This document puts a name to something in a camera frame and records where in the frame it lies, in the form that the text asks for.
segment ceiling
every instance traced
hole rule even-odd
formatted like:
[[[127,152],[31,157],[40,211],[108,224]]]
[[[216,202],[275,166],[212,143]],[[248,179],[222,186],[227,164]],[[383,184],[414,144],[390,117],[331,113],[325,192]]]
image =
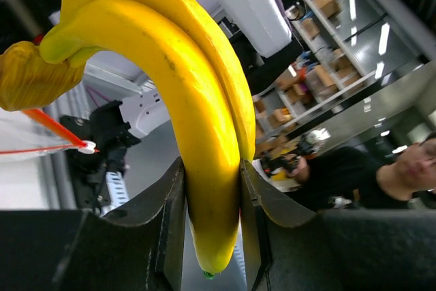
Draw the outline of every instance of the ceiling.
[[[331,137],[324,151],[357,136],[373,127],[378,119],[392,117],[417,103],[427,85],[436,77],[434,63],[428,63],[371,96],[371,111],[364,112],[364,101],[344,110],[322,123],[318,128],[326,128]]]

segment metal shelving unit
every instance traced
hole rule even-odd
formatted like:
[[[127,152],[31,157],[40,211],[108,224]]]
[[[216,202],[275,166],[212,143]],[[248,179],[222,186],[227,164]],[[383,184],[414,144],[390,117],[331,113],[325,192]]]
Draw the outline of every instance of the metal shelving unit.
[[[312,42],[311,38],[307,35],[305,29],[301,26],[300,22],[294,20],[292,21],[292,25],[295,27],[295,30],[297,30],[298,34],[301,36],[301,38],[306,42],[307,46],[311,50],[311,52],[315,55],[316,59],[319,61],[321,66],[327,71],[328,75],[330,75],[333,79],[333,82],[336,84],[339,90],[344,89],[344,85],[341,81],[341,79],[336,75],[336,72],[334,69],[331,68],[329,62],[327,62],[322,56],[318,54],[320,48],[316,48],[314,46],[314,43]]]
[[[322,26],[327,30],[327,32],[332,36],[333,40],[337,43],[338,47],[343,51],[345,56],[349,59],[349,61],[356,68],[357,72],[361,76],[365,76],[367,73],[364,71],[360,63],[354,57],[349,46],[342,41],[342,39],[337,35],[336,29],[333,27],[332,23],[326,18],[323,12],[314,4],[312,0],[305,0],[305,3],[313,12],[313,14],[317,17],[317,19],[321,22]]]
[[[268,122],[267,117],[261,117],[259,111],[254,108],[255,115],[256,115],[256,121],[259,122],[260,127],[264,130],[265,133],[269,133],[273,129],[271,128],[270,122]]]
[[[312,39],[300,21],[292,21],[292,26],[300,34],[316,60],[326,70],[338,90],[335,90],[335,94],[330,93],[331,96],[322,96],[315,92],[315,85],[311,85],[310,82],[306,83],[308,90],[317,102],[314,107],[308,110],[300,102],[291,103],[287,94],[282,90],[278,90],[277,94],[292,115],[292,120],[274,130],[265,129],[264,137],[258,139],[257,143],[277,136],[283,130],[293,126],[293,124],[298,126],[291,132],[287,132],[290,137],[295,137],[301,131],[307,131],[307,129],[314,127],[314,124],[318,125],[328,117],[341,112],[343,108],[348,108],[350,103],[354,103],[357,99],[362,100],[364,98],[361,99],[361,97],[368,97],[376,90],[385,87],[388,80],[385,81],[381,77],[387,76],[391,72],[397,73],[398,67],[403,67],[408,63],[419,63],[420,61],[417,58],[418,55],[416,49],[414,50],[414,45],[407,38],[404,38],[402,31],[399,31],[399,26],[394,21],[398,17],[394,15],[394,19],[389,17],[392,14],[384,9],[383,1],[355,0],[352,6],[350,0],[337,0],[341,12],[330,18],[318,8],[314,0],[304,0],[304,2],[307,9],[313,13],[314,24],[320,30],[319,35]],[[352,17],[352,7],[357,8],[357,16],[354,14],[354,17]],[[334,22],[338,22],[337,28],[334,26]],[[381,29],[385,24],[390,25],[390,32],[388,32],[389,44],[386,42],[388,47],[383,52],[380,50]],[[325,53],[320,52],[323,47],[327,48],[329,46],[337,47],[342,51],[342,56],[346,56],[349,63],[354,66],[354,72],[349,74],[344,72],[343,77],[340,72],[336,72],[330,64],[334,55],[327,50]],[[379,71],[379,64],[383,64],[384,70],[382,68]],[[275,89],[278,89],[277,85],[273,84],[258,95],[267,95]]]
[[[326,104],[329,104],[329,103],[333,104],[334,101],[339,99],[342,95],[344,95],[348,91],[352,90],[353,88],[357,87],[359,84],[364,83],[367,80],[373,78],[374,75],[375,75],[375,71],[371,72],[370,74],[367,74],[366,76],[363,76],[362,78],[360,78],[356,82],[348,85],[343,90],[340,90],[339,92],[335,93],[331,97],[327,98],[322,103],[320,103],[320,104],[312,107],[311,109],[305,111],[302,115],[299,115],[299,116],[295,117],[291,121],[289,121],[289,122],[279,126],[277,129],[274,129],[273,131],[269,131],[269,132],[265,131],[265,135],[262,138],[257,139],[256,143],[264,142],[264,141],[268,140],[269,138],[271,138],[273,136],[276,136],[277,134],[279,134],[280,132],[282,132],[284,129],[286,129],[287,127],[291,126],[292,124],[301,123],[304,118],[307,118],[309,115],[315,113],[317,110],[322,109]]]

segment ceiling light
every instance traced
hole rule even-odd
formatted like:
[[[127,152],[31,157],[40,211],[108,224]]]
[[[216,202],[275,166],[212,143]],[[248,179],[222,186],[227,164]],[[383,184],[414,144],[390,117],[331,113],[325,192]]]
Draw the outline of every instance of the ceiling light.
[[[390,79],[390,76],[392,75],[392,73],[389,73],[388,75],[386,75],[383,80],[381,80],[381,86],[387,85]]]
[[[383,69],[384,69],[384,61],[380,61],[379,63],[377,63],[377,69],[375,70],[374,78],[376,80],[382,77]]]
[[[414,68],[414,71],[420,69],[422,66],[424,66],[424,64],[420,64],[420,65],[416,66],[416,67]]]
[[[287,67],[287,69],[289,70],[289,72],[291,72],[291,74],[292,74],[293,77],[297,77],[297,73],[295,72],[294,68],[292,67],[292,64],[289,65],[289,66]]]
[[[406,149],[407,149],[407,146],[401,146],[401,147],[398,147],[395,150],[392,150],[392,153],[400,153],[401,151],[404,151]]]
[[[384,23],[381,26],[381,33],[380,33],[380,42],[379,42],[379,55],[382,56],[386,54],[386,49],[388,47],[388,38],[389,38],[389,30],[390,25],[389,23]]]
[[[320,130],[321,134],[320,134],[320,140],[324,141],[329,139],[329,137],[331,137],[330,133],[328,133],[327,129],[321,129]]]
[[[355,20],[357,17],[356,0],[349,0],[349,17],[351,20]]]
[[[357,27],[352,27],[352,35],[357,33]],[[352,36],[352,47],[357,44],[357,35]]]

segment yellow banana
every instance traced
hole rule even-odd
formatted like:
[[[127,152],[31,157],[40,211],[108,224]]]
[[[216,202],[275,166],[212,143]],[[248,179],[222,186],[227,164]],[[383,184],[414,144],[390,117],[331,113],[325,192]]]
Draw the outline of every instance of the yellow banana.
[[[0,55],[0,107],[13,111],[47,106],[75,87],[83,70],[84,65],[46,63],[31,42],[13,44]]]
[[[61,22],[67,22],[94,0],[62,0]],[[255,148],[255,115],[250,90],[227,37],[195,0],[134,0],[178,25],[200,47],[225,91],[238,137],[241,157],[251,160]],[[82,65],[92,52],[78,52],[72,65]]]
[[[238,229],[240,154],[228,103],[208,59],[173,22],[131,0],[84,5],[45,36],[40,54],[59,63],[90,47],[132,60],[159,89],[186,169],[200,266],[209,273],[222,271]]]

